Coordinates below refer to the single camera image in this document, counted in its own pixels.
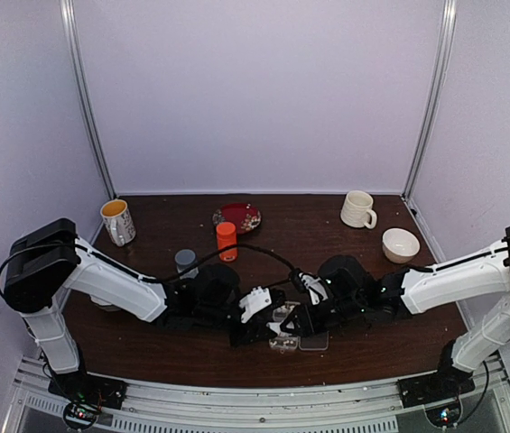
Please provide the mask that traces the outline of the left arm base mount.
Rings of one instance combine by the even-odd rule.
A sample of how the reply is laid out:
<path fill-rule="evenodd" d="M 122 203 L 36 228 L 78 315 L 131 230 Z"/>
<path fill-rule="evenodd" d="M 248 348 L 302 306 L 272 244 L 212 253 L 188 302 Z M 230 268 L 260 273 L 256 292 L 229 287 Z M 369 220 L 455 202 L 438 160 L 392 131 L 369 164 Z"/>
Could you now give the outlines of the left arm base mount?
<path fill-rule="evenodd" d="M 92 375 L 78 370 L 73 373 L 55 373 L 46 363 L 42 372 L 50 380 L 48 391 L 63 397 L 67 403 L 62 420 L 73 431 L 91 428 L 104 414 L 104 409 L 122 408 L 127 383 Z"/>

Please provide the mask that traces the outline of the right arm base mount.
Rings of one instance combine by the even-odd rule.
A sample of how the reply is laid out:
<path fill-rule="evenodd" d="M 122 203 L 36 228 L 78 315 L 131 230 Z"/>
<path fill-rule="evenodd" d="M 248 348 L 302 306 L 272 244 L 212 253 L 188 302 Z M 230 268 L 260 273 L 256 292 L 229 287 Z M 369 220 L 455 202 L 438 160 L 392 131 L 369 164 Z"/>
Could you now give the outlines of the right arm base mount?
<path fill-rule="evenodd" d="M 427 420 L 436 428 L 455 428 L 463 418 L 460 396 L 475 390 L 472 373 L 452 365 L 440 365 L 436 372 L 397 382 L 405 409 L 425 406 Z"/>

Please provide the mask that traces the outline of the white pill bottle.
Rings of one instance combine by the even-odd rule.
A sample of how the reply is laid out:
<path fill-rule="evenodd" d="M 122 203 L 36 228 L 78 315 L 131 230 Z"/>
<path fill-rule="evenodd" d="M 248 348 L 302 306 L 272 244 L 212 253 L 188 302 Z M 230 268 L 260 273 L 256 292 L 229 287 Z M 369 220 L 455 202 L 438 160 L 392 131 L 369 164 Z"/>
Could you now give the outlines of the white pill bottle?
<path fill-rule="evenodd" d="M 266 326 L 279 336 L 283 333 L 281 330 L 281 324 L 281 322 L 268 322 Z"/>

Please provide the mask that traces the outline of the grey lid pill bottle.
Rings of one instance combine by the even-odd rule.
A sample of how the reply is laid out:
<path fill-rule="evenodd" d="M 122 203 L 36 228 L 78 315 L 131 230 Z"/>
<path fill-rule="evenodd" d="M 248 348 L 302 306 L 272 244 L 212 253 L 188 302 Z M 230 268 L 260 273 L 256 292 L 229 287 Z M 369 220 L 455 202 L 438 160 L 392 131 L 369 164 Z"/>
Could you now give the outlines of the grey lid pill bottle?
<path fill-rule="evenodd" d="M 191 249 L 179 250 L 174 256 L 174 261 L 181 278 L 193 279 L 198 275 L 197 255 Z"/>

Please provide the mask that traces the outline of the clear plastic pill organizer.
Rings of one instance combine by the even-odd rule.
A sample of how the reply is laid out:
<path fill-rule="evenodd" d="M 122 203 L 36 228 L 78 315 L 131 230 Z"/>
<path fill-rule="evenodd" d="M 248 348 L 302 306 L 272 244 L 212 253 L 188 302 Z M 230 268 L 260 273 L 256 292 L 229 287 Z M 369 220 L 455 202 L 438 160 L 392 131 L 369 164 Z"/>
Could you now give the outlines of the clear plastic pill organizer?
<path fill-rule="evenodd" d="M 298 302 L 287 301 L 283 306 L 275 309 L 270 322 L 283 322 L 289 313 L 298 306 Z M 329 348 L 329 332 L 324 332 L 309 337 L 299 337 L 282 333 L 269 339 L 269 347 L 281 354 L 296 350 L 315 352 L 326 351 Z"/>

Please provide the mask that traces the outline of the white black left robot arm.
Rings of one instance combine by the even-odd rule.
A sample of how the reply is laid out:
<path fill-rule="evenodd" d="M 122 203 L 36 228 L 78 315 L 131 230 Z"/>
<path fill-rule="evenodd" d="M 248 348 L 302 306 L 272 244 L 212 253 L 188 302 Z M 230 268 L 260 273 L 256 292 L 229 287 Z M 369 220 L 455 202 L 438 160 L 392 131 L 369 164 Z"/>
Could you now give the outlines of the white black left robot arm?
<path fill-rule="evenodd" d="M 265 315 L 279 295 L 264 287 L 243 295 L 239 285 L 224 264 L 202 266 L 192 277 L 141 274 L 93 248 L 67 218 L 16 240 L 0 265 L 1 298 L 23 318 L 51 378 L 77 401 L 89 399 L 96 383 L 54 299 L 59 290 L 85 293 L 161 327 L 225 329 L 233 346 L 275 337 Z"/>

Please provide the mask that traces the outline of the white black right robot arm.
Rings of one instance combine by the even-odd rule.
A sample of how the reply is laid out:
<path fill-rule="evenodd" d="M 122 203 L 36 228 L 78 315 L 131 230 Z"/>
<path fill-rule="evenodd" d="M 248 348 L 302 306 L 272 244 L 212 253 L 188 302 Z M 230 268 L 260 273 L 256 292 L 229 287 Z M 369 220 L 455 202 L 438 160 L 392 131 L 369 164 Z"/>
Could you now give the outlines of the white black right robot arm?
<path fill-rule="evenodd" d="M 497 304 L 466 334 L 447 343 L 438 369 L 428 381 L 437 398 L 449 397 L 471 374 L 510 341 L 510 226 L 489 247 L 429 266 L 405 266 L 375 279 L 350 255 L 336 255 L 317 276 L 296 271 L 298 289 L 321 287 L 328 296 L 296 306 L 281 324 L 283 332 L 314 336 L 362 316 L 394 319 L 414 316 L 444 304 L 499 293 Z"/>

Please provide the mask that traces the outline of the orange pill bottle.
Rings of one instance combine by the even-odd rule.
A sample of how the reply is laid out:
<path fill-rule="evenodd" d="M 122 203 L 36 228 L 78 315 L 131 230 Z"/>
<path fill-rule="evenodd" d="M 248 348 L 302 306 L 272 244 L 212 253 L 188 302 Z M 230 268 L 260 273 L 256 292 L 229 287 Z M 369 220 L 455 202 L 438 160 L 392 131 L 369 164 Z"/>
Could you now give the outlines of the orange pill bottle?
<path fill-rule="evenodd" d="M 236 226 L 231 222 L 222 222 L 216 227 L 218 257 L 222 262 L 231 263 L 237 258 Z"/>

